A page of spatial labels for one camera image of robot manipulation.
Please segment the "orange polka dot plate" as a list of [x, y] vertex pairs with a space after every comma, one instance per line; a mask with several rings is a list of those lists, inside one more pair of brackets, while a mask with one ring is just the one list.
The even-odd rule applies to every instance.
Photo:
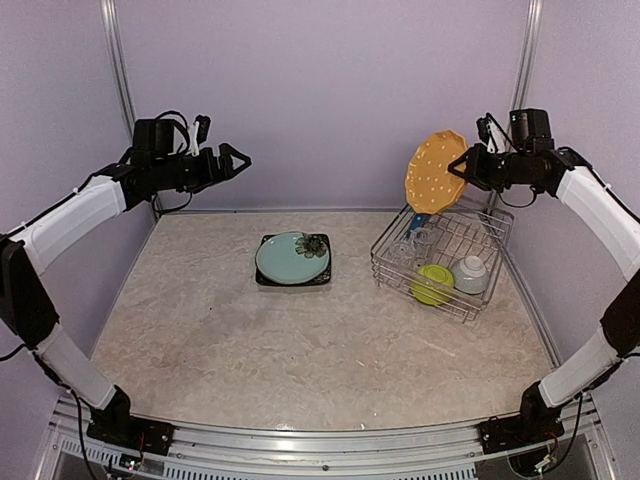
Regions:
[[453, 130], [432, 134], [415, 151], [404, 182], [409, 206], [418, 214], [434, 215], [453, 206], [466, 189], [466, 182], [448, 171], [468, 146]]

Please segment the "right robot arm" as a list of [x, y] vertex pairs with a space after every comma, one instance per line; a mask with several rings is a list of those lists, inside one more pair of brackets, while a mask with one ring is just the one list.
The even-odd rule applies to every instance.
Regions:
[[476, 144], [447, 169], [482, 190], [500, 193], [526, 185], [549, 194], [586, 225], [614, 263], [605, 266], [592, 251], [576, 257], [578, 270], [571, 277], [579, 284], [573, 291], [586, 295], [589, 304], [597, 291], [620, 290], [585, 343], [523, 393], [511, 433], [518, 442], [531, 444], [574, 396], [605, 382], [639, 345], [639, 218], [570, 147], [496, 153]]

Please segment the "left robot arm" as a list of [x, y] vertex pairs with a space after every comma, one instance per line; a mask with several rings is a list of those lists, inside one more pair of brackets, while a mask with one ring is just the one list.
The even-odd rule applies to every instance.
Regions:
[[118, 162], [91, 174], [71, 194], [1, 238], [1, 319], [52, 378], [73, 391], [94, 422], [121, 445], [140, 434], [130, 399], [91, 363], [60, 324], [42, 277], [97, 227], [162, 191], [195, 195], [248, 169], [249, 156], [227, 143], [217, 151]]

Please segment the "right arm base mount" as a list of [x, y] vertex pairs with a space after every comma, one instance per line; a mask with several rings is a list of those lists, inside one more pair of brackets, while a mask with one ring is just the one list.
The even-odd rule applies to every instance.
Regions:
[[485, 455], [554, 440], [565, 433], [559, 419], [526, 426], [520, 415], [490, 417], [477, 425]]

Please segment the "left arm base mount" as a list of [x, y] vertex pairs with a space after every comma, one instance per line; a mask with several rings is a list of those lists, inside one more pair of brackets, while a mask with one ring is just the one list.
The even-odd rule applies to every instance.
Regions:
[[125, 430], [92, 421], [87, 428], [87, 435], [143, 454], [167, 456], [175, 430], [176, 427], [168, 422], [132, 416]]

